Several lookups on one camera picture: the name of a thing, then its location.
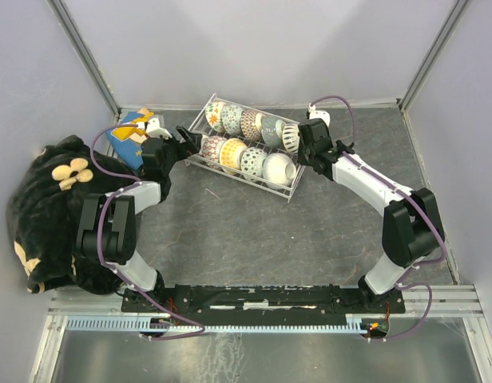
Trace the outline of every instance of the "white wall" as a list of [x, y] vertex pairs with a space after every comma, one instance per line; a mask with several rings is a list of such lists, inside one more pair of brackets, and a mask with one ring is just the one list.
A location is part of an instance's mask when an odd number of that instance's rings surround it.
[[65, 0], [121, 106], [401, 97], [454, 0]]
[[0, 2], [0, 383], [27, 381], [50, 296], [26, 292], [6, 201], [45, 144], [89, 140], [110, 113], [45, 0]]
[[459, 270], [492, 333], [492, 0], [470, 2], [409, 117]]

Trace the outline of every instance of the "ceramic bowl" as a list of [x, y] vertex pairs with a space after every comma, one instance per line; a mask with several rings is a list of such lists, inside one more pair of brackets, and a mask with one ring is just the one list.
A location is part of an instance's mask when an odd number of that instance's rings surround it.
[[264, 139], [265, 144], [269, 148], [281, 148], [282, 140], [281, 134], [278, 136], [276, 131], [276, 126], [279, 126], [279, 131], [283, 130], [285, 123], [273, 116], [266, 116], [262, 120], [262, 129], [260, 132], [262, 133], [262, 138]]
[[286, 124], [282, 133], [282, 141], [285, 150], [291, 154], [296, 154], [300, 146], [300, 130], [296, 124]]
[[205, 109], [205, 117], [207, 118], [208, 124], [218, 133], [224, 133], [221, 112], [223, 111], [225, 104], [226, 103], [223, 101], [214, 101]]
[[243, 131], [244, 138], [246, 140], [257, 142], [260, 141], [262, 135], [260, 130], [262, 128], [262, 119], [264, 114], [258, 113], [256, 110], [245, 110], [240, 118], [240, 129]]
[[[220, 153], [220, 164], [240, 170], [240, 159], [248, 146], [238, 138], [227, 140]], [[237, 174], [234, 171], [223, 168], [228, 174]]]
[[[220, 162], [220, 153], [223, 148], [224, 143], [226, 142], [226, 138], [221, 136], [212, 136], [209, 137], [204, 144], [202, 145], [201, 154], [206, 160], [211, 160], [214, 162]], [[221, 169], [220, 166], [208, 164], [210, 168], [213, 169]]]
[[[268, 154], [260, 148], [248, 148], [240, 160], [240, 170], [253, 176], [262, 176], [262, 165]], [[252, 177], [244, 175], [244, 178], [251, 182], [257, 182]]]
[[240, 135], [240, 117], [244, 109], [236, 104], [226, 104], [221, 111], [221, 122], [224, 130], [231, 136]]
[[264, 160], [262, 176], [269, 181], [267, 184], [271, 189], [279, 189], [280, 185], [290, 185], [296, 173], [296, 166], [289, 156], [273, 153]]

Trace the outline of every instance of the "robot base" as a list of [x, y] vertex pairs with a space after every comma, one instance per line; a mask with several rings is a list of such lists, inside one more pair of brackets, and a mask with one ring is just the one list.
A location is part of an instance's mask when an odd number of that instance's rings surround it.
[[[178, 314], [206, 326], [345, 326], [346, 314], [385, 314], [387, 303], [393, 314], [406, 312], [403, 295], [398, 290], [366, 304], [359, 288], [333, 285], [175, 285], [165, 289], [164, 296]], [[121, 310], [124, 313], [159, 312], [131, 290], [125, 291]]]

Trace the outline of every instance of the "black plush toy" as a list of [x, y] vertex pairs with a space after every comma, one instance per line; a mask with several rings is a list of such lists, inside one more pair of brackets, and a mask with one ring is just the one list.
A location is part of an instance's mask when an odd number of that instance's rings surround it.
[[[95, 157], [111, 172], [133, 174], [112, 157], [97, 152]], [[99, 171], [77, 136], [47, 146], [34, 160], [6, 209], [9, 237], [30, 293], [69, 284], [94, 294], [118, 289], [121, 280], [97, 260], [75, 252], [74, 245], [86, 195], [114, 192], [132, 182]]]

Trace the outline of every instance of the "metal bar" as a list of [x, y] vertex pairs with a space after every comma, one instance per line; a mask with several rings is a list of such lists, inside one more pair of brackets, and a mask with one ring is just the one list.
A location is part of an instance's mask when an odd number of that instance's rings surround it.
[[[482, 308], [478, 301], [474, 286], [432, 286], [434, 299], [430, 309], [430, 317], [468, 318], [481, 317]], [[403, 292], [407, 312], [393, 314], [401, 318], [415, 318], [427, 307], [428, 294], [420, 287]], [[102, 297], [91, 295], [82, 290], [63, 289], [54, 293], [49, 308], [50, 314], [58, 315], [106, 315], [126, 316], [121, 312], [121, 300], [118, 295]], [[138, 316], [155, 316], [163, 318], [165, 314], [138, 314]], [[378, 318], [377, 314], [349, 314], [348, 318]]]
[[448, 39], [450, 38], [452, 32], [454, 32], [454, 29], [457, 26], [458, 21], [461, 19], [461, 16], [464, 14], [466, 6], [468, 5], [469, 2], [470, 0], [458, 0], [450, 10], [450, 13], [446, 18], [446, 21], [444, 22], [441, 29], [439, 30], [436, 39], [430, 46], [427, 55], [423, 59], [423, 62], [420, 65], [419, 70], [413, 77], [413, 80], [411, 80], [411, 83], [407, 88], [406, 94], [404, 95], [403, 99], [399, 103], [399, 108], [401, 111], [403, 112], [406, 111], [410, 107], [413, 100], [415, 99], [416, 94], [422, 87], [423, 82], [427, 78], [427, 75], [431, 71], [432, 66], [434, 65], [434, 63], [438, 59], [439, 54], [442, 52], [443, 48], [448, 42]]
[[52, 381], [59, 350], [62, 346], [63, 335], [65, 334], [66, 323], [66, 316], [47, 317], [37, 356], [31, 369], [30, 383]]
[[[409, 119], [409, 116], [407, 115], [407, 111], [402, 111], [402, 115], [403, 115], [404, 124], [406, 125], [407, 134], [409, 135], [411, 145], [413, 146], [413, 153], [416, 156], [416, 163], [419, 165], [420, 178], [422, 179], [424, 185], [427, 188], [432, 189], [431, 183], [427, 178], [427, 173], [425, 171], [425, 166], [421, 154], [422, 152], [419, 149], [418, 141], [416, 140], [415, 132], [411, 127], [411, 121]], [[446, 257], [446, 262], [448, 263], [448, 269], [452, 274], [452, 279], [454, 280], [455, 283], [461, 283], [462, 279], [459, 273], [459, 267], [454, 256], [454, 252], [452, 251], [450, 247], [450, 243], [448, 242], [448, 238], [445, 239], [445, 246], [446, 246], [446, 252], [448, 253], [448, 256]]]
[[[151, 326], [150, 317], [138, 317], [129, 315], [123, 317], [109, 316], [70, 316], [67, 321], [67, 330], [72, 331], [121, 331], [158, 333], [166, 329]], [[348, 318], [344, 326], [206, 326], [205, 333], [297, 333], [297, 334], [365, 334], [359, 325], [361, 319]], [[191, 332], [198, 330], [196, 326], [173, 326], [170, 333]]]
[[484, 318], [464, 318], [478, 373], [482, 382], [492, 382], [492, 338]]
[[88, 70], [88, 74], [92, 77], [93, 82], [99, 89], [99, 92], [104, 98], [105, 103], [108, 105], [109, 110], [111, 110], [115, 116], [118, 115], [120, 113], [120, 107], [115, 101], [108, 85], [105, 83], [104, 77], [95, 62], [95, 59], [86, 44], [83, 42], [83, 39], [77, 30], [76, 24], [70, 16], [66, 4], [63, 0], [47, 0], [47, 2], [51, 5], [54, 14], [56, 14], [61, 26], [67, 33], [70, 42], [72, 42], [72, 45], [79, 55], [79, 58], [81, 58], [83, 65], [86, 67], [86, 70]]

